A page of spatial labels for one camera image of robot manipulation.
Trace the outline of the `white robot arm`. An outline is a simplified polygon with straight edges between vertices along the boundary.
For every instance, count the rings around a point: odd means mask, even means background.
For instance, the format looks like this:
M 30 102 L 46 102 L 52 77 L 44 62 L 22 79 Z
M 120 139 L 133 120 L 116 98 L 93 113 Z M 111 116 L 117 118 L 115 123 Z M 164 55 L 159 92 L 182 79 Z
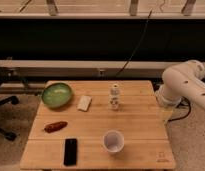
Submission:
M 162 107 L 177 106 L 182 97 L 205 110 L 205 67 L 198 60 L 189 60 L 170 66 L 162 73 L 163 84 L 155 92 Z

